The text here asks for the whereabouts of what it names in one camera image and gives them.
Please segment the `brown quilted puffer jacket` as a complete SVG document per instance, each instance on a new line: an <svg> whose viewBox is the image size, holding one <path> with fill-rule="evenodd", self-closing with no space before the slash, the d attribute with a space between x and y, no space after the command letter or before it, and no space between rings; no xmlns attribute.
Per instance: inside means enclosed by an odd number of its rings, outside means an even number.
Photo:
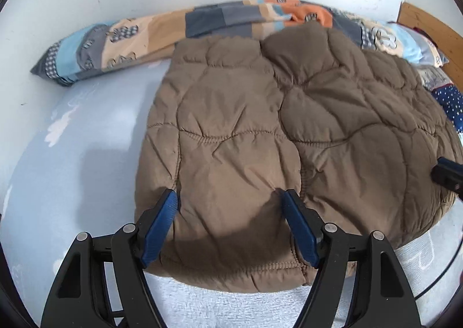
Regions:
<svg viewBox="0 0 463 328"><path fill-rule="evenodd" d="M393 247L426 233L455 195L432 182L462 161L453 124L404 59L305 23L263 40L208 36L174 49L148 116L136 212L164 189L180 210L156 276L234 293L311 284L281 199Z"/></svg>

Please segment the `beige grey pillow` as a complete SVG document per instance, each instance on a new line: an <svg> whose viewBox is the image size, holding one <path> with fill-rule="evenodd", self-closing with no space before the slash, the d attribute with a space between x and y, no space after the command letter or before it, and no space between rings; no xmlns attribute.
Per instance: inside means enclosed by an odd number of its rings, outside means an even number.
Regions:
<svg viewBox="0 0 463 328"><path fill-rule="evenodd" d="M418 66L416 70L421 77L423 86L428 91L434 91L448 85L453 85L453 81L441 67Z"/></svg>

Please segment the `wooden headboard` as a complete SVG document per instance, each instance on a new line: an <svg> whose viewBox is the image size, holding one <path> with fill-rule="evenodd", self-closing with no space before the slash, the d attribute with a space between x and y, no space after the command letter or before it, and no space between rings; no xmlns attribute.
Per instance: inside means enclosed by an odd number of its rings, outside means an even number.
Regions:
<svg viewBox="0 0 463 328"><path fill-rule="evenodd" d="M438 18L407 2L402 2L400 6L398 23L410 28L419 27L432 37L439 49L450 60L443 66L444 72L462 91L462 36Z"/></svg>

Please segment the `colourful patchwork rolled quilt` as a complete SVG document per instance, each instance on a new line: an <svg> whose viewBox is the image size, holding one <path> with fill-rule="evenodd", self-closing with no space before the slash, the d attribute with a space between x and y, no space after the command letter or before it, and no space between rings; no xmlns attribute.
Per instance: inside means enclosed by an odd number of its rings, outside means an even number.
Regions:
<svg viewBox="0 0 463 328"><path fill-rule="evenodd" d="M168 58L186 38L262 40L311 21L341 31L364 50L383 51L418 66L441 67L449 62L429 35L398 23L302 0L244 0L87 26L48 47L31 73L69 87L112 69Z"/></svg>

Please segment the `dark red cloth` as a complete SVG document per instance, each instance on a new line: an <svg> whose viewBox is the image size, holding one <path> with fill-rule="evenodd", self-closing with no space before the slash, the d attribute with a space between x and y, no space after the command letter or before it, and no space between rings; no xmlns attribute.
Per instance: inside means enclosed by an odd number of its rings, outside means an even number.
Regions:
<svg viewBox="0 0 463 328"><path fill-rule="evenodd" d="M432 44L436 47L436 48L439 48L438 44L432 39L432 37L426 33L423 29L419 28L419 27L414 27L413 28L414 31L416 31L417 33L421 34L422 36L426 37L428 40L430 40L432 42Z"/></svg>

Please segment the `navy star-pattern pillow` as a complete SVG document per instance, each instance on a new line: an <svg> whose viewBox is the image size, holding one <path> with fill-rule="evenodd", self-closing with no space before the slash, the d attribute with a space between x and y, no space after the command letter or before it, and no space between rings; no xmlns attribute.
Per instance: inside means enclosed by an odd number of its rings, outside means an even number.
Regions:
<svg viewBox="0 0 463 328"><path fill-rule="evenodd" d="M453 84L446 84L432 91L432 96L438 101L452 122L456 132L463 130L463 98L462 93Z"/></svg>

